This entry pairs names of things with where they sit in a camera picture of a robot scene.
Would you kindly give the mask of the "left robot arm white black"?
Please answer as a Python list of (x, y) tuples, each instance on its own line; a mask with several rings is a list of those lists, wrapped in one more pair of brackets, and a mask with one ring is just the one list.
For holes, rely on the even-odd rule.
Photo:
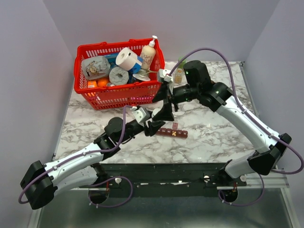
[(136, 135), (154, 136), (165, 124), (163, 120), (157, 120), (153, 112), (140, 106), (130, 107), (134, 119), (127, 122), (127, 108), (123, 108), (122, 117), (111, 118), (104, 132), (85, 148), (57, 161), (30, 164), (20, 182), (19, 204), (29, 204), (36, 210), (50, 203), (60, 191), (87, 185), (102, 187), (107, 178), (96, 171), (100, 162), (114, 156), (121, 144)]

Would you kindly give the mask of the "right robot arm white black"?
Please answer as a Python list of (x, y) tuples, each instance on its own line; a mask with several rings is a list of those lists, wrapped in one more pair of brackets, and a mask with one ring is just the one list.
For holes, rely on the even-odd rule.
[(255, 117), (241, 102), (237, 102), (232, 90), (224, 83), (212, 82), (207, 66), (193, 60), (183, 67), (187, 84), (173, 87), (169, 70), (160, 69), (157, 80), (161, 87), (153, 101), (163, 101), (160, 111), (154, 112), (154, 121), (174, 121), (173, 111), (178, 104), (197, 99), (199, 103), (218, 113), (232, 123), (254, 146), (255, 151), (248, 156), (228, 161), (218, 180), (224, 186), (235, 182), (236, 178), (249, 173), (268, 175), (283, 156), (286, 146), (291, 142), (287, 133), (267, 127)]

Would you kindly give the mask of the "white pill bottle blue label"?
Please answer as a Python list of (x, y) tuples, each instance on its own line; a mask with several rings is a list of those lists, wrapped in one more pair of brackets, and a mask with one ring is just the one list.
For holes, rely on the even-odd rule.
[(152, 120), (153, 120), (153, 121), (158, 121), (158, 120), (159, 120), (158, 118), (156, 118), (156, 115), (158, 114), (158, 112), (159, 112), (160, 110), (161, 110), (160, 108), (155, 108), (155, 109), (152, 111), (151, 117), (152, 117)]

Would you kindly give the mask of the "dark red weekly pill organizer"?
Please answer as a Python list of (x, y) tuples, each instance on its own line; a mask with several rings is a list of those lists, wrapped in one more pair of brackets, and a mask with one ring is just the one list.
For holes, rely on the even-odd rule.
[(188, 138), (188, 131), (181, 130), (178, 128), (178, 123), (173, 123), (172, 128), (160, 128), (156, 135), (168, 136), (168, 137), (177, 137), (177, 138)]

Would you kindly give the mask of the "white pill bottle cap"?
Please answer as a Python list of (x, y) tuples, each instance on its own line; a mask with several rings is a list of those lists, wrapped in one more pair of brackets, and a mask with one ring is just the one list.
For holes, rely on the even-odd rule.
[(152, 112), (152, 117), (154, 117), (159, 111), (160, 111), (160, 108), (155, 108)]

